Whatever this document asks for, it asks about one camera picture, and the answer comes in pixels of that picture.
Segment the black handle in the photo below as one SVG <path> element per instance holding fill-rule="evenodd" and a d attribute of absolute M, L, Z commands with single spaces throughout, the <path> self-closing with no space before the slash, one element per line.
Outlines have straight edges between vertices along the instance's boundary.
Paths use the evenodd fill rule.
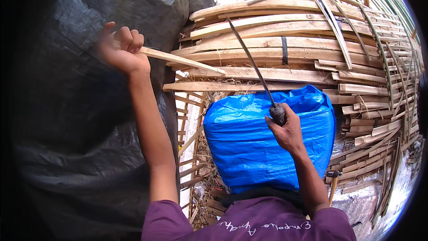
<path fill-rule="evenodd" d="M 280 103 L 275 103 L 275 105 L 271 105 L 269 108 L 270 116 L 272 117 L 272 120 L 275 122 L 275 124 L 279 126 L 283 126 L 287 122 L 286 117 L 286 111 L 284 109 L 284 106 Z"/>

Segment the blue plastic bag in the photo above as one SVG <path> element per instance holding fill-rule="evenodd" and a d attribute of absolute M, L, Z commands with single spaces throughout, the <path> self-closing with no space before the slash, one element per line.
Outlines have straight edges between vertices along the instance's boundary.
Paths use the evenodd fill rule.
<path fill-rule="evenodd" d="M 303 143 L 320 177 L 333 150 L 336 119 L 328 96 L 312 85 L 274 92 L 300 117 Z M 294 161 L 265 122 L 271 103 L 263 93 L 228 96 L 211 104 L 204 131 L 214 163 L 232 193 L 270 185 L 298 190 Z"/>

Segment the black strap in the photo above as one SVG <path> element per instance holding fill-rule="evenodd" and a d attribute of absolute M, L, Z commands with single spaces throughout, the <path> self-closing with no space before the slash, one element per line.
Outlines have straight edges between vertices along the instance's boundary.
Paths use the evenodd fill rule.
<path fill-rule="evenodd" d="M 340 32 L 342 32 L 342 33 L 343 33 L 343 29 L 342 29 L 342 27 L 340 26 L 340 22 L 341 22 L 341 20 L 336 19 L 336 23 L 337 23 L 337 25 L 339 25 Z"/>
<path fill-rule="evenodd" d="M 281 37 L 282 41 L 282 64 L 288 64 L 287 38 Z"/>

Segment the bamboo strip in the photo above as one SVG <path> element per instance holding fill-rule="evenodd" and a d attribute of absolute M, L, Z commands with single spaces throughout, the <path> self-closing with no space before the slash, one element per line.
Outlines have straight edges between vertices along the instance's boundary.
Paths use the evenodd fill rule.
<path fill-rule="evenodd" d="M 391 75 L 389 73 L 389 65 L 388 65 L 388 62 L 387 62 L 387 58 L 385 56 L 385 51 L 383 50 L 382 42 L 381 42 L 381 40 L 379 38 L 379 35 L 377 35 L 375 27 L 373 26 L 372 21 L 367 16 L 367 13 L 364 10 L 364 7 L 363 7 L 362 4 L 360 4 L 360 9 L 361 9 L 362 13 L 364 14 L 364 16 L 366 17 L 368 24 L 372 28 L 372 32 L 373 32 L 374 37 L 375 37 L 375 39 L 377 41 L 378 48 L 380 48 L 381 53 L 382 53 L 383 61 L 384 61 L 384 64 L 385 64 L 385 72 L 387 73 L 387 80 L 388 80 L 389 97 L 390 97 L 390 103 L 389 103 L 389 105 L 390 105 L 390 108 L 392 109 L 393 108 L 393 104 L 394 104 L 394 101 L 393 101 L 393 85 L 391 83 Z"/>

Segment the black plastic sheet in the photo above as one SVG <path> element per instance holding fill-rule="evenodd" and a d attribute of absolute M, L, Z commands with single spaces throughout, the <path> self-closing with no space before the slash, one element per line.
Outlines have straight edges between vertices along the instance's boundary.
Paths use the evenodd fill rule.
<path fill-rule="evenodd" d="M 148 169 L 126 80 L 95 49 L 103 24 L 137 29 L 145 46 L 169 52 L 189 12 L 213 5 L 213 0 L 29 0 L 10 83 L 12 145 L 25 193 L 54 237 L 138 238 L 148 206 Z M 149 60 L 177 156 L 175 99 L 162 91 L 175 74 L 164 61 Z"/>

